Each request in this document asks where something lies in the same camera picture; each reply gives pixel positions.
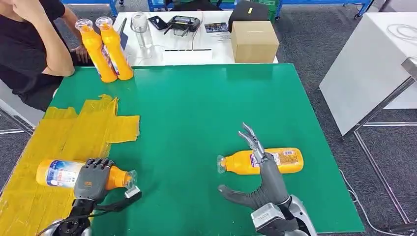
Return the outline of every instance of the chair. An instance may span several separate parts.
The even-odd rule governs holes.
[[[0,116],[8,119],[20,128],[20,130],[0,130],[0,134],[21,133],[23,131],[32,135],[33,130],[38,125],[43,115],[43,111],[23,103],[19,96],[12,94],[12,90],[0,80]]]
[[[173,3],[173,0],[164,0],[165,10],[168,11],[168,5]],[[222,0],[218,0],[216,5],[209,0],[192,0],[190,2],[182,2],[180,4],[174,4],[171,11],[221,11],[220,4]]]

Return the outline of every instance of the black t-shirt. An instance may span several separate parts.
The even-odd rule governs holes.
[[[64,42],[54,24],[65,13],[64,5],[60,0],[40,0],[40,3]],[[42,74],[46,67],[46,49],[35,27],[30,22],[0,15],[0,79],[14,94],[30,95],[47,85],[61,83],[61,76]]]

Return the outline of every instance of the gray carpet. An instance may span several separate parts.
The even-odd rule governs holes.
[[[376,7],[381,6],[383,0],[375,1]],[[145,11],[146,2],[127,0],[120,11]],[[110,16],[110,9],[106,6],[73,6],[72,9],[80,18],[95,19],[98,16]],[[358,21],[353,19],[356,6],[348,5],[316,5],[316,6],[284,6],[281,19],[274,25],[281,46],[278,52],[280,62],[293,63],[299,73],[301,81],[314,108],[320,125],[327,138],[329,146],[339,167],[362,201],[371,222],[378,228],[388,224],[399,224],[401,218],[396,212],[382,184],[372,170],[370,163],[354,137],[342,140],[331,113],[318,90],[318,85],[336,59],[341,48],[351,35]],[[77,45],[62,22],[57,23],[63,37],[70,47]],[[387,111],[379,114],[376,119],[417,117],[415,111]],[[0,117],[0,128],[9,127]],[[371,152],[389,179],[395,193],[410,218],[417,217],[416,174],[413,159],[416,151],[416,128],[364,128],[360,133],[369,144]],[[24,148],[28,137],[25,134],[0,135],[0,157],[2,171],[0,172],[0,186],[7,180],[16,159]],[[381,235],[369,228],[363,213],[359,214],[366,227],[366,232],[356,235]]]

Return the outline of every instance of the water bottle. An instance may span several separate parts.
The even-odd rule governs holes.
[[[142,58],[152,57],[153,41],[150,34],[148,18],[144,12],[136,12],[130,21],[131,29],[136,33]]]

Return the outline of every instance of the robotic thumb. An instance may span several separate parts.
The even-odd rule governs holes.
[[[232,203],[240,204],[252,209],[254,209],[254,207],[256,208],[253,201],[249,197],[249,194],[247,193],[232,190],[224,184],[220,185],[217,189],[225,199],[231,201]]]

